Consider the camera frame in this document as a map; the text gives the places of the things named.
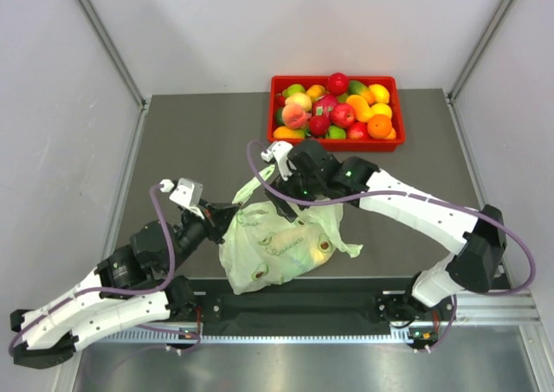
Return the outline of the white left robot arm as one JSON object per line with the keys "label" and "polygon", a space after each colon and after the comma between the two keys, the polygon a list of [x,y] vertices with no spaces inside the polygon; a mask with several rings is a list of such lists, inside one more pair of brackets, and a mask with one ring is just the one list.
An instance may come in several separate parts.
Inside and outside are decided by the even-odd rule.
{"label": "white left robot arm", "polygon": [[183,209],[180,222],[145,224],[80,283],[35,310],[10,314],[14,364],[48,369],[88,345],[138,325],[184,321],[197,309],[190,282],[177,269],[204,241],[223,242],[238,213],[236,203],[200,202]]}

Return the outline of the pale green plastic bag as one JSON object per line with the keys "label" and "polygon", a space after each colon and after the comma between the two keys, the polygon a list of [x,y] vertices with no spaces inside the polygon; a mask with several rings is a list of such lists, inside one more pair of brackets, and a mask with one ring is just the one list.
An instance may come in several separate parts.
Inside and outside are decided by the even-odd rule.
{"label": "pale green plastic bag", "polygon": [[358,257],[362,245],[346,243],[340,234],[343,207],[338,204],[295,208],[289,222],[271,202],[250,202],[261,186],[252,178],[235,194],[240,208],[232,219],[219,261],[236,295],[282,285],[324,265],[334,252]]}

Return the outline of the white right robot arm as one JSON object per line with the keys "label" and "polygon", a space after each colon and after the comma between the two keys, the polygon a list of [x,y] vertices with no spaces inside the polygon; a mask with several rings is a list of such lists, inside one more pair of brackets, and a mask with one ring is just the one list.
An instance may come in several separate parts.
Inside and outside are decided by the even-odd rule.
{"label": "white right robot arm", "polygon": [[494,206],[481,210],[450,205],[394,178],[360,157],[338,161],[319,142],[272,143],[261,157],[279,175],[267,196],[279,215],[296,218],[293,205],[306,209],[322,198],[384,215],[438,242],[448,256],[410,282],[403,308],[426,318],[445,298],[463,291],[486,294],[493,287],[506,234]]}

